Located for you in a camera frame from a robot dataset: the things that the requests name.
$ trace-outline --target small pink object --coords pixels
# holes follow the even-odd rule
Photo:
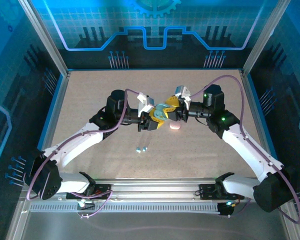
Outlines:
[[[181,127],[181,123],[179,121],[170,122],[170,128],[173,130],[178,130]]]

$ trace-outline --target black cable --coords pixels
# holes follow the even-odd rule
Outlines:
[[[194,119],[195,119],[198,123],[200,123],[200,124],[202,124],[202,125],[205,125],[205,126],[208,126],[207,124],[204,124],[203,122],[199,121],[198,118],[195,117]]]
[[[194,195],[200,196],[201,194],[212,194],[212,193],[214,193],[215,191],[217,191],[216,188],[214,188],[213,191],[203,191],[202,189],[200,189],[200,190],[195,191],[195,192],[194,192]]]
[[[95,206],[95,205],[93,204],[93,205],[91,205],[91,206],[88,206],[88,207],[85,207],[85,208],[81,208],[80,211],[81,211],[81,210],[92,209],[94,206]]]

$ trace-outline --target glass panel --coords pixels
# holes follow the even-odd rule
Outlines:
[[[250,74],[277,157],[297,168],[300,192],[300,0],[291,1]]]
[[[37,147],[59,77],[18,1],[0,0],[0,239],[23,185],[18,157]]]
[[[242,68],[276,0],[32,0],[70,69]]]

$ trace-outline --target metal frame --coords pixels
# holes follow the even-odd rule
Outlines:
[[[281,17],[285,13],[290,1],[291,0],[279,0],[277,2],[276,6],[274,7],[270,17],[266,21],[266,24],[264,25],[262,32],[260,33],[255,45],[253,46],[253,49],[251,50],[251,53],[249,54],[243,66],[243,72],[245,75],[248,75],[250,73],[259,55],[261,54],[269,38],[274,32],[277,24],[279,23]]]
[[[55,130],[58,123],[58,118],[61,111],[61,106],[64,101],[66,90],[70,78],[70,73],[62,76],[59,80],[56,91],[54,93],[48,116],[45,120],[42,134],[39,140],[38,149],[43,150],[51,146]]]
[[[60,88],[58,96],[56,98],[54,109],[52,111],[51,120],[47,128],[47,134],[44,136],[42,148],[46,148],[51,144],[54,130],[57,125],[57,119],[60,113],[60,105],[63,102],[64,95],[68,83],[68,69],[63,61],[56,45],[54,44],[50,34],[44,26],[38,12],[34,8],[33,4],[27,0],[19,0],[26,15],[31,21],[33,27],[38,33],[44,46],[48,50],[51,58],[58,67],[61,74],[65,77],[63,79],[63,85]],[[261,141],[261,145],[271,152],[271,146],[267,141],[267,135],[262,124],[262,120],[259,116],[258,108],[256,105],[256,99],[253,96],[253,90],[249,84],[247,78],[253,65],[257,61],[260,53],[269,40],[272,32],[280,21],[284,14],[290,0],[279,0],[274,10],[272,11],[269,19],[267,20],[255,46],[253,47],[250,55],[244,64],[241,74],[242,83],[245,88],[245,92],[248,98],[248,102],[252,111],[252,116],[255,121],[256,129]],[[211,201],[202,201],[199,196],[195,196],[194,192],[198,189],[198,184],[212,184],[214,179],[207,178],[184,178],[184,179],[104,179],[99,180],[99,184],[112,184],[112,190],[114,191],[112,196],[113,203],[140,205],[146,203],[157,204],[171,204],[176,203],[178,205],[186,204],[187,206],[194,206],[196,204],[205,204]],[[49,200],[42,201],[35,199],[32,202],[25,200],[28,187],[25,186],[22,189],[19,202],[14,212],[14,216],[7,234],[7,240],[19,240],[22,238],[23,231],[26,226],[29,212],[35,211],[34,205],[55,205],[55,204],[77,204],[76,200],[66,200],[65,194],[58,194]],[[94,203],[99,204],[98,200],[93,200]],[[291,217],[297,218],[297,213],[292,202],[288,202],[282,206],[282,210],[288,213]],[[282,217],[282,224],[286,226],[287,237],[291,240],[300,240],[300,225],[296,225]]]
[[[61,57],[54,41],[52,40],[46,26],[41,20],[36,8],[32,4],[31,0],[18,0],[21,7],[23,8],[26,16],[29,18],[32,26],[34,27],[36,33],[39,35],[39,38],[43,42],[45,48],[47,49],[49,55],[57,66],[58,70],[63,76],[66,76],[68,73],[68,68]]]

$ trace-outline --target vertical metal post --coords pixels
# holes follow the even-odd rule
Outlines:
[[[253,49],[248,56],[244,66],[243,66],[243,73],[247,76],[251,69],[253,68],[254,64],[256,63],[259,55],[261,54],[262,50],[266,46],[271,34],[275,30],[277,24],[279,23],[281,17],[285,13],[287,6],[289,5],[291,0],[279,0],[274,7],[270,17],[266,21],[262,32],[260,33],[259,38],[257,39]]]
[[[23,8],[26,16],[29,18],[32,26],[34,27],[36,33],[39,35],[39,38],[43,42],[45,48],[47,49],[49,55],[57,66],[58,70],[63,76],[66,76],[68,73],[68,68],[61,57],[54,41],[52,40],[46,26],[36,8],[32,4],[31,0],[18,0],[21,7]]]

